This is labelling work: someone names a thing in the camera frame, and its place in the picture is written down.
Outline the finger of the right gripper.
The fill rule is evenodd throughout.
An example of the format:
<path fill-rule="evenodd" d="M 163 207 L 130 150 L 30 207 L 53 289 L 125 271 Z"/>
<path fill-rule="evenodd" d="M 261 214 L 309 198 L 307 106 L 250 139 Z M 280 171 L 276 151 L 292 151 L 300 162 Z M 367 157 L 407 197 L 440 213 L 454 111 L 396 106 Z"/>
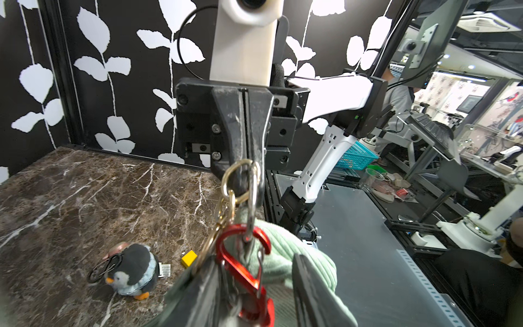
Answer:
<path fill-rule="evenodd" d="M 245 107 L 238 89 L 214 87 L 211 91 L 211 171 L 219 179 L 234 163 L 247 157 Z"/>
<path fill-rule="evenodd" d="M 247 91 L 248 158 L 259 164 L 260 183 L 258 196 L 265 191 L 265 148 L 268 125 L 272 114 L 273 95 L 267 88 L 250 88 Z"/>

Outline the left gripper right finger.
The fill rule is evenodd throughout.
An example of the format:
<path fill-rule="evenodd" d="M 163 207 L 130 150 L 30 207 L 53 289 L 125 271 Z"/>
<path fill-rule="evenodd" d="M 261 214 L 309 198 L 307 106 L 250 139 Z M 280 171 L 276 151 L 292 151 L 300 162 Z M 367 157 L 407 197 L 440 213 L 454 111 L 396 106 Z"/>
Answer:
<path fill-rule="evenodd" d="M 306 256 L 294 255 L 291 276 L 298 326 L 336 326 L 339 310 Z"/>

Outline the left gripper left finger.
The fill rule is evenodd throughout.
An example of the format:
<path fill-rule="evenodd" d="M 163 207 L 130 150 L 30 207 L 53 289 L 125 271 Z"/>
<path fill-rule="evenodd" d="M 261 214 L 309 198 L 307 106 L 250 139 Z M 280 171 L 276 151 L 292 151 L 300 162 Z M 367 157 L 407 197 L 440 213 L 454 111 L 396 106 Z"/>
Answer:
<path fill-rule="evenodd" d="M 218 265 L 187 269 L 166 294 L 164 326 L 218 326 L 221 282 Z"/>

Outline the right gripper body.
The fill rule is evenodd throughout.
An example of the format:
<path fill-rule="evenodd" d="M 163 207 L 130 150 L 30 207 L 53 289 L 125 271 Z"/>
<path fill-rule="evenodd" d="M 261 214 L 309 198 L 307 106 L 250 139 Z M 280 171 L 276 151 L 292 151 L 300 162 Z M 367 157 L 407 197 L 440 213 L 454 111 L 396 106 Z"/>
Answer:
<path fill-rule="evenodd" d="M 250 88 L 267 88 L 273 95 L 272 114 L 268 125 L 265 148 L 265 169 L 281 170 L 290 160 L 294 134 L 302 123 L 309 90 L 307 88 L 263 87 L 225 83 L 210 80 L 183 78 L 175 87 L 177 100 L 178 145 L 175 150 L 183 159 L 195 155 L 209 155 L 211 160 L 211 108 L 214 87 L 238 89 L 243 94 L 245 107 L 245 141 L 247 141 L 247 91 Z"/>

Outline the green corduroy bag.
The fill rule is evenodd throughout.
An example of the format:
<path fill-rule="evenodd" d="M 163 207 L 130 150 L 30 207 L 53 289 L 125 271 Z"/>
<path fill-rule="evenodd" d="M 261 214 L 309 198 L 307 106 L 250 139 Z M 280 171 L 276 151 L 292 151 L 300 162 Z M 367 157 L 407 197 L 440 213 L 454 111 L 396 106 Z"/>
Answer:
<path fill-rule="evenodd" d="M 335 294 L 333 261 L 284 228 L 257 222 L 243 256 L 247 215 L 218 212 L 208 253 L 169 290 L 151 326 L 356 326 Z"/>

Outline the red white charm keychain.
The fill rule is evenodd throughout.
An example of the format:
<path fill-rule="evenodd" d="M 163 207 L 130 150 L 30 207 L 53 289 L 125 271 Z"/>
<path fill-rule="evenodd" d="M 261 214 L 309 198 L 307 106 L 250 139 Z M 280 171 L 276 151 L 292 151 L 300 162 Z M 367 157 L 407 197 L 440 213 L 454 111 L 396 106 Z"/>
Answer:
<path fill-rule="evenodd" d="M 249 172 L 249 189 L 237 196 L 228 186 L 228 181 L 233 173 L 240 168 L 247 168 Z M 221 200 L 217 205 L 217 223 L 200 254 L 192 266 L 192 273 L 196 274 L 204 264 L 208 255 L 216 255 L 216 261 L 225 268 L 252 297 L 253 309 L 242 308 L 239 317 L 252 324 L 260 326 L 273 326 L 275 322 L 275 307 L 272 299 L 267 295 L 262 285 L 264 258 L 272 251 L 268 235 L 255 226 L 256 198 L 258 185 L 261 181 L 261 168 L 259 163 L 252 159 L 241 159 L 232 164 L 221 179 Z M 257 275 L 254 276 L 239 260 L 240 255 L 231 254 L 225 246 L 230 237 L 240 237 L 245 247 L 252 246 L 258 241 L 261 250 L 257 253 L 259 262 Z"/>

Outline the penguin plush keychain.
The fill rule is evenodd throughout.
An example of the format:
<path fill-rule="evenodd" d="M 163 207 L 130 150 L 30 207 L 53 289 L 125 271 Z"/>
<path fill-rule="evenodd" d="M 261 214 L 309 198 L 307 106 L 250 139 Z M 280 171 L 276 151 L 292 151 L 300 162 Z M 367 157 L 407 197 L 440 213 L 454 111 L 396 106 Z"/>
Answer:
<path fill-rule="evenodd" d="M 161 262 L 148 245 L 122 242 L 91 269 L 87 281 L 103 282 L 121 296 L 143 301 L 170 273 L 171 265 Z"/>

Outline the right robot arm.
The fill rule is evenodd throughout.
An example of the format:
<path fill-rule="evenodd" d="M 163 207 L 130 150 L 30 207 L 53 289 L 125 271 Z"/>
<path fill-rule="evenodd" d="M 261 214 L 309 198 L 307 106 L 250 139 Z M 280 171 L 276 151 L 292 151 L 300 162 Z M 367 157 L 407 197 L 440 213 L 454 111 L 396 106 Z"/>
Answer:
<path fill-rule="evenodd" d="M 343 154 L 376 126 L 387 83 L 378 78 L 370 81 L 373 86 L 365 106 L 329 114 L 330 124 L 304 172 L 281 196 L 283 212 L 274 221 L 291 233 L 298 234 L 312 218 L 320 188 Z M 275 140 L 281 122 L 305 104 L 308 92 L 307 88 L 183 78 L 175 88 L 182 154 L 206 146 L 203 152 L 211 154 L 211 172 L 217 178 L 241 159 L 250 159 L 259 163 L 265 181 L 265 164 L 276 170 L 280 166 L 276 155 L 289 154 L 288 149 L 268 143 Z"/>

